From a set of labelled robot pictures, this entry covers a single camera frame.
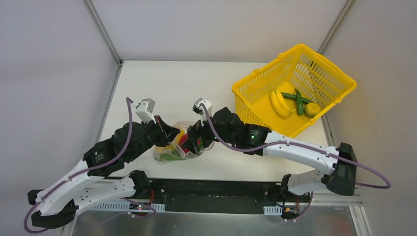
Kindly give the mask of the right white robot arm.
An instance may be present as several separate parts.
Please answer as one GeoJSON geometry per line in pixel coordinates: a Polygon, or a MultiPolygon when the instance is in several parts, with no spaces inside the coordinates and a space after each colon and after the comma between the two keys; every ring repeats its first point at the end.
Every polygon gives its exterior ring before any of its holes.
{"type": "Polygon", "coordinates": [[[283,176],[279,195],[290,202],[307,192],[327,189],[342,196],[355,193],[357,162],[353,147],[348,143],[339,146],[320,146],[284,136],[271,129],[244,123],[228,108],[213,116],[203,103],[193,106],[201,119],[187,130],[182,147],[199,154],[214,142],[248,155],[280,157],[312,168],[302,174],[283,176]]]}

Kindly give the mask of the orange bell pepper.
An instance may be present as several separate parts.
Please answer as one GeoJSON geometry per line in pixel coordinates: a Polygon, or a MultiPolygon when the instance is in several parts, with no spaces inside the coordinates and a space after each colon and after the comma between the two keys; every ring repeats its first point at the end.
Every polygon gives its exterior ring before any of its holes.
{"type": "Polygon", "coordinates": [[[166,148],[169,149],[169,150],[172,150],[172,151],[176,150],[177,147],[179,146],[179,142],[180,142],[183,135],[185,135],[185,130],[181,129],[180,132],[174,138],[174,140],[172,142],[170,142],[170,144],[168,146],[166,146],[166,148]]]}

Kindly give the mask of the green leaf vegetable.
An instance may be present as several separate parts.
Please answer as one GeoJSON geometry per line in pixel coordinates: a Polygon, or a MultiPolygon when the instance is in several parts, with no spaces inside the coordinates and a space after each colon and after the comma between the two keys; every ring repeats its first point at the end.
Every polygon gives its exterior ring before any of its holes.
{"type": "Polygon", "coordinates": [[[166,162],[166,161],[181,161],[182,157],[178,155],[173,155],[171,153],[160,153],[154,157],[157,161],[166,162]]]}

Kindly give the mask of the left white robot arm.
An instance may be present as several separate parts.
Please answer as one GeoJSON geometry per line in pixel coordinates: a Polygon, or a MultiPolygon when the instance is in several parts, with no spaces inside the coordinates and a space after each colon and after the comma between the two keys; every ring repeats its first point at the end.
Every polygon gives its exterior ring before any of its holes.
{"type": "Polygon", "coordinates": [[[26,220],[40,232],[60,228],[89,208],[119,198],[144,199],[151,190],[144,171],[132,171],[128,176],[101,188],[89,186],[110,174],[122,170],[125,164],[152,147],[169,145],[180,130],[167,125],[160,116],[145,122],[129,121],[114,134],[88,150],[66,176],[44,190],[31,190],[28,202],[32,205],[26,220]]]}

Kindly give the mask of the red tomato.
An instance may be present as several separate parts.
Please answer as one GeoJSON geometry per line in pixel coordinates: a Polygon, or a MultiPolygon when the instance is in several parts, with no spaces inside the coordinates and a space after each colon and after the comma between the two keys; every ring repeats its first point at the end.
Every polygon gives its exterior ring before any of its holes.
{"type": "Polygon", "coordinates": [[[188,134],[182,136],[179,146],[184,153],[192,153],[193,145],[191,139],[188,137],[188,134]]]}

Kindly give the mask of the clear pink-dotted zip bag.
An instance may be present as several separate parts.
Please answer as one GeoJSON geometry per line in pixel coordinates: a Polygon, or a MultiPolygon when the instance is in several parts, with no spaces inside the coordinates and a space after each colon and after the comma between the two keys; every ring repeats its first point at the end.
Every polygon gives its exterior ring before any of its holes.
{"type": "Polygon", "coordinates": [[[188,138],[187,129],[194,123],[191,121],[178,121],[174,124],[175,128],[180,130],[180,133],[175,137],[169,145],[165,147],[154,147],[153,157],[156,161],[161,163],[168,163],[173,161],[185,161],[188,159],[194,159],[202,155],[204,151],[211,150],[214,147],[214,143],[211,143],[208,147],[203,148],[198,154],[192,153],[183,144],[188,138]]]}

